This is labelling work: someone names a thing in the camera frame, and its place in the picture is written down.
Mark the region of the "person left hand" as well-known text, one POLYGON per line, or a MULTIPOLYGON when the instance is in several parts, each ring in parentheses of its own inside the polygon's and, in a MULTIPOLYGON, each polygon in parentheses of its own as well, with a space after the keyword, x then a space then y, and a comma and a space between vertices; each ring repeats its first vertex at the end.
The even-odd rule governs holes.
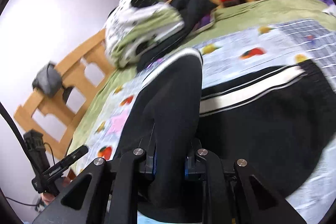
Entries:
MULTIPOLYGON (((71 179, 68 177, 62 177, 62 180, 58 179, 60 191, 66 188, 70 183, 71 183, 71 179)), ((55 199, 55 196, 53 194, 50 194, 47 192, 44 192, 41 194, 41 200, 44 202, 46 206, 49 205, 54 199, 55 199)))

